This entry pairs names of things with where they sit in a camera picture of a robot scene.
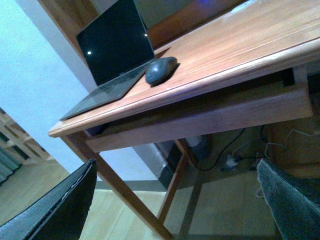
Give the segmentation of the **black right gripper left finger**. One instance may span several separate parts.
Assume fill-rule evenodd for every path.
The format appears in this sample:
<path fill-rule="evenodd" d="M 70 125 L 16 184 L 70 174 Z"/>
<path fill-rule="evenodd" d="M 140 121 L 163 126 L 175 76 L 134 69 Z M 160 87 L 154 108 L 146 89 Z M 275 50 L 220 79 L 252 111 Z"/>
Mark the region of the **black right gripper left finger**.
<path fill-rule="evenodd" d="M 26 210 L 0 227 L 2 240 L 78 240 L 97 183 L 97 165 L 89 159 Z"/>

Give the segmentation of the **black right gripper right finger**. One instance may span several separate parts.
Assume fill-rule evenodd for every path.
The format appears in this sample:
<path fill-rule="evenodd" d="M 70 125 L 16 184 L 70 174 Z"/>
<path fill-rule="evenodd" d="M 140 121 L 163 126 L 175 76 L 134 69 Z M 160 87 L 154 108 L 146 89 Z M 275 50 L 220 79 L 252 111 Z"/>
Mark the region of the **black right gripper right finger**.
<path fill-rule="evenodd" d="M 257 179 L 284 240 L 320 238 L 319 178 L 298 178 L 262 159 Z"/>

